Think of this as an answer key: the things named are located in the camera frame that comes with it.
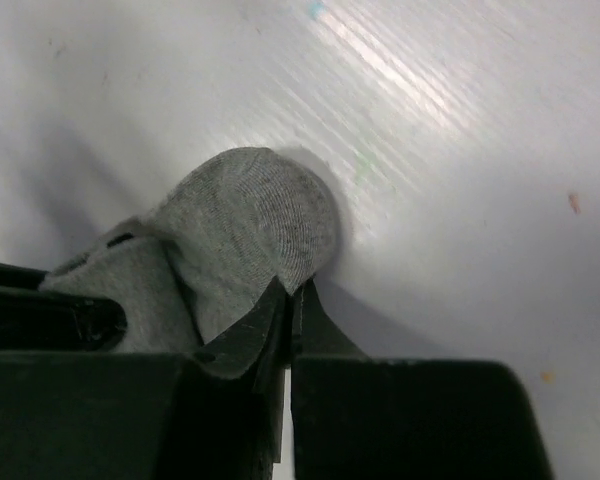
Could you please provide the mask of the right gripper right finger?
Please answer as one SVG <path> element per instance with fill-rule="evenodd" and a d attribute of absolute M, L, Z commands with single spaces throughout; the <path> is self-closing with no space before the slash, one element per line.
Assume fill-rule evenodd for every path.
<path fill-rule="evenodd" d="M 293 299 L 291 413 L 299 479 L 549 479 L 521 382 L 490 361 L 374 359 Z"/>

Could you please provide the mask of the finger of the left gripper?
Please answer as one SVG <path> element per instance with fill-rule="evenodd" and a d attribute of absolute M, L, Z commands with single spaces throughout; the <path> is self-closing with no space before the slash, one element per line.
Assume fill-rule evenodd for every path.
<path fill-rule="evenodd" d="M 44 271 L 0 263 L 0 351 L 107 351 L 127 330 L 114 301 L 43 292 Z"/>

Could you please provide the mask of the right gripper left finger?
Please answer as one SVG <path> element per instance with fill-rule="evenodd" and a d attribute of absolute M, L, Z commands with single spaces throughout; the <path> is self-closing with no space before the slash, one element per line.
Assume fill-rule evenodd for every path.
<path fill-rule="evenodd" d="M 286 293 L 191 356 L 0 352 L 0 479 L 268 479 Z"/>

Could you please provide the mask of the grey sock black stripes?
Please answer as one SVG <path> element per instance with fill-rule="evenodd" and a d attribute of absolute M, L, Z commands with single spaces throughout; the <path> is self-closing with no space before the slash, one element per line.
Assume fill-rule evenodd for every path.
<path fill-rule="evenodd" d="M 314 172 L 268 148 L 234 148 L 48 273 L 41 289 L 120 304 L 119 353 L 191 355 L 246 315 L 271 281 L 296 292 L 332 257 L 338 227 Z"/>

